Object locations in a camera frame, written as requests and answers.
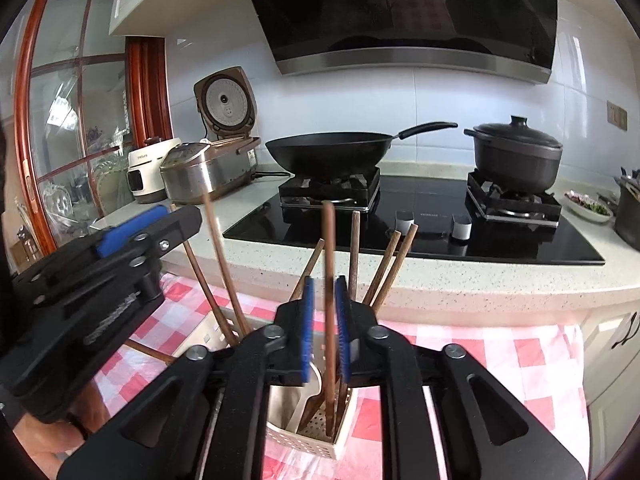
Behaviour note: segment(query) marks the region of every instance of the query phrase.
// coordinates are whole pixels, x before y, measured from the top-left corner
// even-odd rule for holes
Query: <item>stainless steel rice cooker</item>
[[[204,192],[214,199],[251,182],[258,137],[185,142],[167,153],[160,165],[172,202],[201,204]]]
[[[212,142],[175,146],[162,161],[160,174],[167,196],[177,203],[200,204],[203,192],[211,198],[251,182],[255,172],[251,137],[255,124],[254,94],[244,71],[235,66],[201,79],[193,86],[198,111]]]

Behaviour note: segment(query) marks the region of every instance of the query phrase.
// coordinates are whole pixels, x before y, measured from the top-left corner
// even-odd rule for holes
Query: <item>speckled countertop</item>
[[[385,174],[414,174],[466,178],[469,168],[386,164]],[[262,178],[216,201],[224,231],[277,193],[282,178]],[[579,184],[558,181],[552,190],[589,191]],[[131,203],[98,223],[117,225],[148,206]],[[640,300],[640,252],[629,247],[612,224],[591,224],[563,211],[566,218],[604,257],[604,266],[537,266],[408,258],[404,261],[383,316],[413,322],[455,324],[520,324],[575,322],[590,309]],[[239,292],[285,301],[312,250],[225,239],[225,253]],[[191,239],[210,283],[222,284],[218,264],[204,226]],[[358,298],[364,296],[381,256],[361,254]],[[163,259],[170,272],[192,276],[182,247]],[[347,274],[349,255],[336,253],[336,273]],[[322,260],[313,277],[322,275]]]

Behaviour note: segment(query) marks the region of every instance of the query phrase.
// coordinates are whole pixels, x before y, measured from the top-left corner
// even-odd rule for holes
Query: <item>rice cooker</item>
[[[136,202],[151,204],[166,198],[160,164],[166,154],[181,143],[180,139],[162,140],[129,153],[127,181]]]
[[[193,91],[207,137],[175,146],[160,166],[166,193],[175,203],[201,204],[204,192],[215,199],[250,183],[256,169],[260,138],[251,136],[256,106],[242,67],[213,73]]]

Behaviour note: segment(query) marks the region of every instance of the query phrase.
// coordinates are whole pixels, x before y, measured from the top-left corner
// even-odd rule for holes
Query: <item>stove knob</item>
[[[451,215],[451,237],[456,240],[471,238],[471,218],[467,215]]]
[[[400,231],[402,236],[406,236],[412,224],[414,224],[413,211],[396,211],[396,231]]]

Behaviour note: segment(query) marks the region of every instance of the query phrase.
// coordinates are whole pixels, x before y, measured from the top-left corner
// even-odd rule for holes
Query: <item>white tile wall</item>
[[[562,174],[614,186],[620,165],[640,167],[640,41],[628,41],[576,5],[559,2],[558,37],[547,85],[454,70],[369,68],[282,76],[250,0],[223,0],[215,12],[167,38],[167,73],[176,136],[197,140],[202,122],[193,84],[241,65],[254,89],[258,160],[272,162],[264,143],[297,134],[362,130],[388,134],[427,121],[460,127],[395,140],[386,160],[474,163],[464,128],[529,118],[533,128],[564,143]],[[628,111],[629,131],[606,121],[606,101]]]

